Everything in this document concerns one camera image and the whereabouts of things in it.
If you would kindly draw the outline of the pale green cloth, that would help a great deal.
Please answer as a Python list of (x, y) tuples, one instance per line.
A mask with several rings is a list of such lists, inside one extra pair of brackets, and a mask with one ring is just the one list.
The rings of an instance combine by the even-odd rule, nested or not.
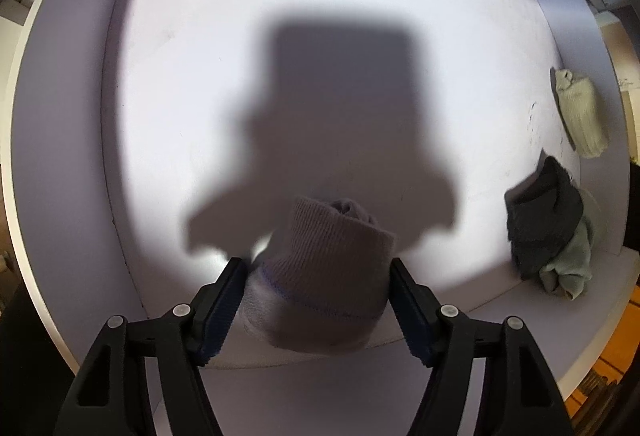
[(579, 190), (582, 198), (582, 218), (576, 230), (558, 256), (542, 267), (538, 277), (548, 294), (574, 300), (582, 295), (592, 279), (591, 257), (603, 235), (601, 210), (593, 196)]

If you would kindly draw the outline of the black folded sock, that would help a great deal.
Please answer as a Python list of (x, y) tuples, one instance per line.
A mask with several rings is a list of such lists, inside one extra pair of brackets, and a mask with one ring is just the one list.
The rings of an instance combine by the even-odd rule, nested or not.
[(533, 279), (572, 239), (584, 213), (582, 197), (567, 170), (546, 156), (504, 200), (512, 261), (523, 281)]

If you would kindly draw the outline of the lavender sock roll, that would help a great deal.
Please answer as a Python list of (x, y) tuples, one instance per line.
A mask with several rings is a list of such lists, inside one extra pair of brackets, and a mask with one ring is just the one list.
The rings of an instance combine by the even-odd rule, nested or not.
[(386, 308), (395, 244), (352, 200), (296, 197), (246, 281), (245, 329), (304, 354), (363, 348)]

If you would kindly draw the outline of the cream yellow sock roll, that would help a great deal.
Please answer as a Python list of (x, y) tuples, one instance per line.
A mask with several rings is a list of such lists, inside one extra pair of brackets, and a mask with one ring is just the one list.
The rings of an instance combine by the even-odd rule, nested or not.
[(592, 80), (552, 68), (553, 96), (570, 144), (583, 159), (597, 159), (610, 145), (604, 103)]

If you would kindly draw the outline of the open white drawer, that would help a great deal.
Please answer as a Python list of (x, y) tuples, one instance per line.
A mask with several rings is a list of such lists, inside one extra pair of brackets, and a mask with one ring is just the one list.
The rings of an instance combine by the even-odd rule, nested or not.
[[(573, 149), (551, 72), (610, 145)], [(519, 315), (569, 395), (639, 271), (620, 89), (586, 0), (34, 0), (2, 118), (17, 263), (76, 369), (111, 315), (160, 315), (252, 255), (296, 195), (349, 197), (416, 280)], [(608, 227), (585, 296), (518, 280), (503, 196), (555, 156)]]

